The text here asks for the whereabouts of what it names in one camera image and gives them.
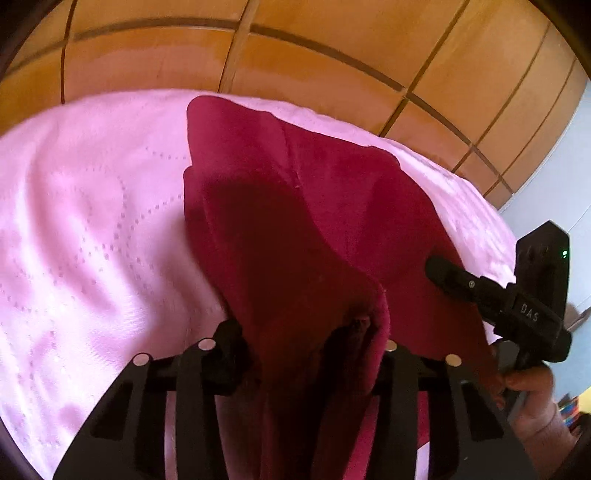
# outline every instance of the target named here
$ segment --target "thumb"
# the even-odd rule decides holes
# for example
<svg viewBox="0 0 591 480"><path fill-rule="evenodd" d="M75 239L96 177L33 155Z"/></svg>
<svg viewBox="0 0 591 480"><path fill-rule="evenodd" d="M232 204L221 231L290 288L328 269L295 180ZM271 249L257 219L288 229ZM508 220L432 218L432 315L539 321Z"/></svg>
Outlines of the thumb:
<svg viewBox="0 0 591 480"><path fill-rule="evenodd" d="M554 376L546 365L511 372L505 376L505 385L511 390L528 392L525 413L537 416L552 403Z"/></svg>

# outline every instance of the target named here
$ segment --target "wooden panel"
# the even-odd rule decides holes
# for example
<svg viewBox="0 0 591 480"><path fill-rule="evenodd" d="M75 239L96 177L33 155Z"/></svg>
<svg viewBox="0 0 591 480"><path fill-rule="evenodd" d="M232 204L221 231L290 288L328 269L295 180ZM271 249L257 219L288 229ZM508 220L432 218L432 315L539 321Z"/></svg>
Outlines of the wooden panel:
<svg viewBox="0 0 591 480"><path fill-rule="evenodd" d="M61 104L61 50L52 51L0 82L0 134L43 110Z"/></svg>
<svg viewBox="0 0 591 480"><path fill-rule="evenodd" d="M331 46L408 86L463 0L261 0L255 23Z"/></svg>
<svg viewBox="0 0 591 480"><path fill-rule="evenodd" d="M511 192L505 185L498 183L485 198L498 210L511 198Z"/></svg>
<svg viewBox="0 0 591 480"><path fill-rule="evenodd" d="M514 191L517 191L535 172L535 169L538 168L560 138L573 117L587 81L587 74L577 61L562 94L550 111L548 118L504 175L509 187Z"/></svg>
<svg viewBox="0 0 591 480"><path fill-rule="evenodd" d="M101 35L66 47L67 101L150 88L217 90L232 33L158 27Z"/></svg>
<svg viewBox="0 0 591 480"><path fill-rule="evenodd" d="M78 0L72 34L147 18L240 20L246 0Z"/></svg>
<svg viewBox="0 0 591 480"><path fill-rule="evenodd" d="M547 24L528 0L470 2L414 93L477 141L526 71Z"/></svg>
<svg viewBox="0 0 591 480"><path fill-rule="evenodd" d="M475 153L468 156L456 173L471 182L482 194L485 194L497 180L495 173Z"/></svg>
<svg viewBox="0 0 591 480"><path fill-rule="evenodd" d="M451 170L468 151L468 146L439 120L409 102L386 134L433 162Z"/></svg>
<svg viewBox="0 0 591 480"><path fill-rule="evenodd" d="M49 12L36 26L35 30L31 32L31 35L18 50L10 66L17 66L39 51L62 42L71 6L72 0L63 0Z"/></svg>
<svg viewBox="0 0 591 480"><path fill-rule="evenodd" d="M401 95L344 63L292 43L249 35L236 95L285 100L378 133Z"/></svg>
<svg viewBox="0 0 591 480"><path fill-rule="evenodd" d="M551 27L530 71L511 103L478 145L499 171L505 171L538 129L573 64L574 54Z"/></svg>

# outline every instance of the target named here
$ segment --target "wall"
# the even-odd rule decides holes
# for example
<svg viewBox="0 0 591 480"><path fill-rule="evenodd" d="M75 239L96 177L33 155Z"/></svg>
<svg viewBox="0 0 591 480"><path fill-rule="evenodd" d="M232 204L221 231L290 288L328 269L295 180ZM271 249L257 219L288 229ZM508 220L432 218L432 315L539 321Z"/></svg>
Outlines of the wall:
<svg viewBox="0 0 591 480"><path fill-rule="evenodd" d="M570 235L569 302L591 307L591 82L546 160L501 210L519 238L552 220ZM575 331L569 359L553 365L556 396L591 386L591 321Z"/></svg>
<svg viewBox="0 0 591 480"><path fill-rule="evenodd" d="M586 76L528 0L63 0L0 82L0 134L115 90L286 100L471 181L501 207L571 118Z"/></svg>

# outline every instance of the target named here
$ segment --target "pink blanket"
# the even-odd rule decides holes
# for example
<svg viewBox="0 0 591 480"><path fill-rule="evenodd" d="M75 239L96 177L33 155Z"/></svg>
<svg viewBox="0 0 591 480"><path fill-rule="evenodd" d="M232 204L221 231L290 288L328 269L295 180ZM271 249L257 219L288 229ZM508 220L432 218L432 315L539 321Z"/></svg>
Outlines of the pink blanket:
<svg viewBox="0 0 591 480"><path fill-rule="evenodd" d="M224 318L184 235L186 109L195 95L89 98L0 139L0 417L44 478L133 354L174 355ZM468 182L310 110L229 98L393 153L433 202L466 268L512 280L515 238ZM230 466L230 475L246 473Z"/></svg>

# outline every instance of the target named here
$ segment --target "red garment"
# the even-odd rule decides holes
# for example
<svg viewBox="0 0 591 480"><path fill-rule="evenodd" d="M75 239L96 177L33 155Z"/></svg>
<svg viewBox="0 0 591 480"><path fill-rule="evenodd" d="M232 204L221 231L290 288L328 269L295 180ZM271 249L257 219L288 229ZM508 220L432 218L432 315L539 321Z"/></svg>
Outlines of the red garment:
<svg viewBox="0 0 591 480"><path fill-rule="evenodd" d="M194 99L187 119L187 232L256 360L260 478L363 478L388 337L456 353L485 382L496 373L477 310L424 274L429 255L461 262L395 157L216 97Z"/></svg>

